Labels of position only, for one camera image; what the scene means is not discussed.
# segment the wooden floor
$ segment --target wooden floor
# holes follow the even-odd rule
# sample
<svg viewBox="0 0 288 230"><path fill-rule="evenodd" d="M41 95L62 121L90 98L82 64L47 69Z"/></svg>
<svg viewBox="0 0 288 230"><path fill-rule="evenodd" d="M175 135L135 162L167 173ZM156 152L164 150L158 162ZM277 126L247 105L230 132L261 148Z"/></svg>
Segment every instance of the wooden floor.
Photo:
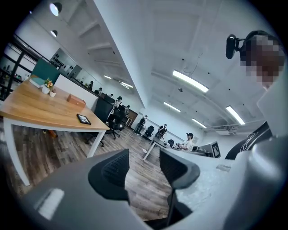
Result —
<svg viewBox="0 0 288 230"><path fill-rule="evenodd" d="M71 162L83 160L92 143L86 145L81 133L57 131L58 138L52 138L42 130L13 126L16 148L30 186L24 186L10 160L3 121L0 120L0 150L8 166L11 183L19 196L26 194L33 186ZM130 152L130 170L126 176L125 187L129 193L131 208L143 219L152 220L166 217L168 214L167 197L171 192L165 176L160 169L159 148L154 147L143 161L149 141L133 134L126 128L120 132L120 138L113 139L112 134L105 135L105 147L98 146L95 154L128 148Z"/></svg>

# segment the flower pot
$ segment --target flower pot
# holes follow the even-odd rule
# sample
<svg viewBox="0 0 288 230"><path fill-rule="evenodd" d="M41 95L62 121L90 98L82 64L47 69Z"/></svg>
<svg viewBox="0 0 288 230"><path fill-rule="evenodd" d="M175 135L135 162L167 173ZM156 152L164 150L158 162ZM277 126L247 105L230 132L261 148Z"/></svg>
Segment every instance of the flower pot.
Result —
<svg viewBox="0 0 288 230"><path fill-rule="evenodd" d="M51 97L55 97L55 95L56 95L56 93L50 91L50 96L51 96Z"/></svg>
<svg viewBox="0 0 288 230"><path fill-rule="evenodd" d="M42 93L47 94L47 93L49 93L49 91L50 91L50 89L47 88L46 86L42 87Z"/></svg>

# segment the teal panel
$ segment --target teal panel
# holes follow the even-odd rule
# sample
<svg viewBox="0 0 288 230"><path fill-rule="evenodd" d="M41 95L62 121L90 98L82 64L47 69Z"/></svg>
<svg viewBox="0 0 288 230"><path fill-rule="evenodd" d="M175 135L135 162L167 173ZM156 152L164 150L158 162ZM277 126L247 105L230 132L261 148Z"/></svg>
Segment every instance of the teal panel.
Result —
<svg viewBox="0 0 288 230"><path fill-rule="evenodd" d="M43 59L39 59L31 75L36 75L37 77L40 77L43 80L49 78L52 81L52 83L55 84L56 80L60 75L60 72L53 65L50 65Z"/></svg>

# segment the ceiling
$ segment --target ceiling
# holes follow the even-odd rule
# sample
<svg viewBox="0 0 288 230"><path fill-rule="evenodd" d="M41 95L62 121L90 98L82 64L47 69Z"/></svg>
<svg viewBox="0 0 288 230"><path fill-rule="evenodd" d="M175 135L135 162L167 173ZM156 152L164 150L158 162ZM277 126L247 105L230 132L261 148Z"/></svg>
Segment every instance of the ceiling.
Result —
<svg viewBox="0 0 288 230"><path fill-rule="evenodd" d="M237 123L225 109L229 105L245 123L263 120L256 102L264 89L256 79L246 76L237 54L231 60L225 57L228 35L245 38L252 30L272 32L251 6L236 0L135 1L145 2L141 17L147 26L140 29L151 51L146 58L152 62L149 72L154 100L170 103L181 110L183 118L195 118L208 127ZM113 53L111 40L96 17L99 14L90 7L91 0L60 2L63 10L59 16L85 48L90 67L101 75L133 84L119 52ZM202 93L176 79L173 70L190 75L209 91Z"/></svg>

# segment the potted plant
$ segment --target potted plant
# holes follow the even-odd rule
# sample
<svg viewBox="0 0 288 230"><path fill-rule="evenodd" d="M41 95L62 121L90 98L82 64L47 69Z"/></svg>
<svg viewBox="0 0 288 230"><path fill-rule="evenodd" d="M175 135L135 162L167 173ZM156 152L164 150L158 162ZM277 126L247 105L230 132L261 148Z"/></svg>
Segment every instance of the potted plant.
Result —
<svg viewBox="0 0 288 230"><path fill-rule="evenodd" d="M52 87L53 87L52 81L50 81L49 78L47 78L44 86L42 87L42 92L48 94Z"/></svg>
<svg viewBox="0 0 288 230"><path fill-rule="evenodd" d="M50 96L51 97L55 97L56 95L56 89L53 87L51 90L50 90Z"/></svg>

